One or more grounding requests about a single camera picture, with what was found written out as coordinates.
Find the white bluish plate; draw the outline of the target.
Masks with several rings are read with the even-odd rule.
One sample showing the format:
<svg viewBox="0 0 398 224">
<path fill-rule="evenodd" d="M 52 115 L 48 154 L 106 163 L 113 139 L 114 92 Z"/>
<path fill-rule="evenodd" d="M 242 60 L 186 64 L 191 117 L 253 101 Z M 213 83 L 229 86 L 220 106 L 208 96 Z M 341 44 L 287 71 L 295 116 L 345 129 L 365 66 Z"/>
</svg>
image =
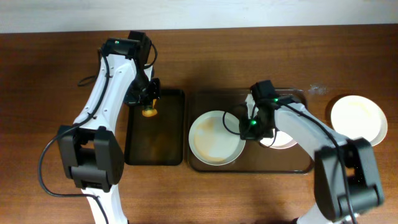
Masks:
<svg viewBox="0 0 398 224">
<path fill-rule="evenodd" d="M 243 152 L 245 140 L 239 135 L 239 119 L 224 111 L 209 111 L 190 126 L 188 143 L 194 156 L 205 164 L 223 166 Z"/>
</svg>

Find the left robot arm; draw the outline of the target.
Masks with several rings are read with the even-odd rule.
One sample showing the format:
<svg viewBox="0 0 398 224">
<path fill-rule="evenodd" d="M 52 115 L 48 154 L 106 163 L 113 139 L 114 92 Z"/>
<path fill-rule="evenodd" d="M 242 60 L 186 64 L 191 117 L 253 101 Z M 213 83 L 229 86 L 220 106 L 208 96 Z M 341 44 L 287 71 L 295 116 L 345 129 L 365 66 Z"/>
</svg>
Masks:
<svg viewBox="0 0 398 224">
<path fill-rule="evenodd" d="M 81 113 L 58 130 L 64 172 L 88 199 L 96 223 L 127 223 L 119 196 L 124 154 L 116 137 L 123 104 L 156 114 L 160 80 L 148 62 L 154 44 L 143 32 L 109 38 L 100 48 L 99 72 Z"/>
</svg>

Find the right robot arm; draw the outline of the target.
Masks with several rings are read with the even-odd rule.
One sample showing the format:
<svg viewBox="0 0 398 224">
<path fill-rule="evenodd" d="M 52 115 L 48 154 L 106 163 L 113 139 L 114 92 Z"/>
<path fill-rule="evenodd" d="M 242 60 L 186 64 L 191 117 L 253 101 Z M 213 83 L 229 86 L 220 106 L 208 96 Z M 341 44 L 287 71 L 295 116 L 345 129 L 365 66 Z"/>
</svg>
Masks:
<svg viewBox="0 0 398 224">
<path fill-rule="evenodd" d="M 314 161 L 314 206 L 294 223 L 356 223 L 385 201 L 374 150 L 365 138 L 350 139 L 312 115 L 293 95 L 279 95 L 269 80 L 250 87 L 242 140 L 288 134 Z"/>
</svg>

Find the green yellow sponge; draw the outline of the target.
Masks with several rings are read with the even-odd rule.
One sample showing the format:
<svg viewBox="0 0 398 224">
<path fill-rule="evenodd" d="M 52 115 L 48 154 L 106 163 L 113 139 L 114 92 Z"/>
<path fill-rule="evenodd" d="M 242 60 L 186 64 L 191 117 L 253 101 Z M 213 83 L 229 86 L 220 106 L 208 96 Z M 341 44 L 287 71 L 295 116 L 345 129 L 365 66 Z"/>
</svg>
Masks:
<svg viewBox="0 0 398 224">
<path fill-rule="evenodd" d="M 150 118 L 155 116 L 158 112 L 155 109 L 155 104 L 156 104 L 156 99 L 152 100 L 148 105 L 144 106 L 144 109 L 142 110 L 142 115 L 146 118 Z"/>
</svg>

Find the white pinkish plate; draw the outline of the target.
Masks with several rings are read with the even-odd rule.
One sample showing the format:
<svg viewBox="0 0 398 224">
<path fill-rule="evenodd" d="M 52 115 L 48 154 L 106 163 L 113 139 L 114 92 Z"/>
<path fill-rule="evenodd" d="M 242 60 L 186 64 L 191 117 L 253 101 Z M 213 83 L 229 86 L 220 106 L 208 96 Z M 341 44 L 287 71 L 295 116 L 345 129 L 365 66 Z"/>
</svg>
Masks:
<svg viewBox="0 0 398 224">
<path fill-rule="evenodd" d="M 260 145 L 264 147 L 271 147 L 273 149 L 288 149 L 296 144 L 297 142 L 283 131 L 276 132 L 276 137 L 263 138 L 260 140 Z"/>
</svg>

